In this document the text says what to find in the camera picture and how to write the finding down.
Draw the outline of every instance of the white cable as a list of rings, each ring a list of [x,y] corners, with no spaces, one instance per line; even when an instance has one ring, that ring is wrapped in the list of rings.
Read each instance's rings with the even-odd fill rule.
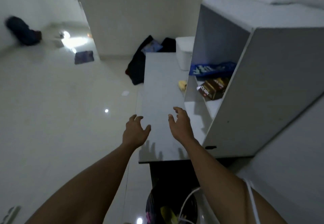
[[[194,223],[192,223],[191,221],[188,221],[188,220],[186,220],[186,219],[181,218],[181,214],[182,214],[183,207],[184,207],[184,205],[186,204],[187,200],[190,198],[190,196],[191,196],[192,194],[194,194],[195,192],[197,192],[197,191],[199,191],[199,190],[200,190],[200,187],[198,187],[197,189],[194,189],[194,190],[193,190],[193,191],[188,195],[188,197],[186,198],[186,200],[183,202],[183,205],[182,205],[181,210],[180,210],[179,218],[178,218],[178,223],[179,223],[181,220],[184,220],[184,221],[186,221],[186,222],[189,222],[189,223],[191,223],[191,224],[194,224]]]
[[[259,219],[259,215],[258,215],[257,206],[255,205],[255,202],[254,202],[253,192],[252,192],[250,183],[249,183],[249,181],[247,179],[243,179],[243,180],[245,181],[245,183],[246,183],[246,185],[248,187],[255,223],[256,224],[261,224],[260,219]]]

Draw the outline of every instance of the black mark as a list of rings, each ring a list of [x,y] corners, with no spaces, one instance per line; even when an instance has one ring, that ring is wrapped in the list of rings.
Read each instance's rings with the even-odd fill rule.
[[[212,150],[212,149],[216,149],[217,146],[206,146],[205,149],[206,150]]]

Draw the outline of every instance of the doormat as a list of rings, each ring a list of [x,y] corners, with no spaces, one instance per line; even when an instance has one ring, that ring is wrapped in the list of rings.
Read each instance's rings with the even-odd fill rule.
[[[74,64],[82,64],[87,62],[93,62],[93,51],[80,51],[75,54]]]

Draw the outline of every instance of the white container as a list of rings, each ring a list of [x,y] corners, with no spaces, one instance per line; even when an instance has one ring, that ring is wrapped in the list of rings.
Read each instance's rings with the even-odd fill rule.
[[[177,59],[181,70],[190,70],[194,42],[194,36],[176,38]]]

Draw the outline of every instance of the floor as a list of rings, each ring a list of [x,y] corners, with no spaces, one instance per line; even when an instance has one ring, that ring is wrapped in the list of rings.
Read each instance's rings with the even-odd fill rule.
[[[129,60],[100,61],[88,28],[64,29],[86,41],[74,48],[93,50],[94,62],[75,65],[75,50],[58,48],[56,29],[45,31],[40,45],[1,56],[0,217],[20,205],[14,223],[115,149],[129,117],[141,113],[143,86],[125,75]],[[138,164],[136,151],[105,223],[145,220],[151,188],[149,165]]]

